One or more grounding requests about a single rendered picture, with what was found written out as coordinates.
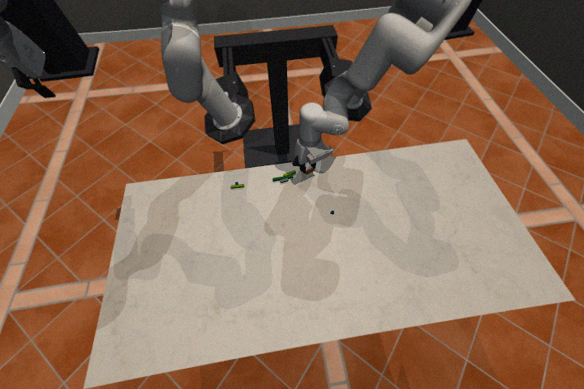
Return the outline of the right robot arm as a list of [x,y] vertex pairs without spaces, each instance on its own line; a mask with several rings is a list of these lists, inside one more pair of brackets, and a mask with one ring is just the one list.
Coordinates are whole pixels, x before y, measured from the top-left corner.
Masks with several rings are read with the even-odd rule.
[[[159,0],[161,56],[171,94],[178,100],[198,101],[219,130],[230,130],[243,111],[229,99],[201,57],[196,0]],[[226,93],[226,94],[225,94]]]

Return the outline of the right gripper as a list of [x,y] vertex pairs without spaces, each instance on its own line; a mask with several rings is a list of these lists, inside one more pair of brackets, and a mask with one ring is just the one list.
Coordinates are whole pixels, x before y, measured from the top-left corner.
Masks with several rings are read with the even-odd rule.
[[[29,39],[14,25],[7,23],[10,31],[0,40],[0,63],[14,73],[18,87],[34,89],[44,98],[56,97],[45,85],[41,85],[39,78],[43,69],[50,75],[60,74],[61,71],[49,61],[35,39]],[[33,79],[35,84],[30,84],[29,79]]]

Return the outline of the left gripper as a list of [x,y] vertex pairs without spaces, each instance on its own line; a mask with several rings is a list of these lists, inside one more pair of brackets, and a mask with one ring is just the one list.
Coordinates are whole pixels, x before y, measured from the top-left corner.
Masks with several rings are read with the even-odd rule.
[[[305,164],[307,163],[307,155],[309,155],[310,152],[307,150],[306,146],[303,146],[300,142],[299,139],[297,139],[297,142],[295,144],[295,149],[294,149],[294,161],[292,163],[293,166],[298,166],[300,167],[301,172],[303,171],[303,173],[306,172],[306,167]],[[312,168],[316,168],[316,163],[311,165]]]

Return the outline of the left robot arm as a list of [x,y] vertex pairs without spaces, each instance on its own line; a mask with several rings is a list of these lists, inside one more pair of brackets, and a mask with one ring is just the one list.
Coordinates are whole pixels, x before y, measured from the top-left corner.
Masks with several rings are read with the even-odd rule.
[[307,162],[312,165],[333,154],[333,149],[321,141],[322,132],[345,134],[349,129],[347,108],[360,107],[363,95],[379,83],[391,65],[408,75],[419,71],[471,1],[394,0],[388,14],[377,21],[349,70],[331,84],[323,108],[317,103],[307,103],[300,109],[299,142],[310,152]]

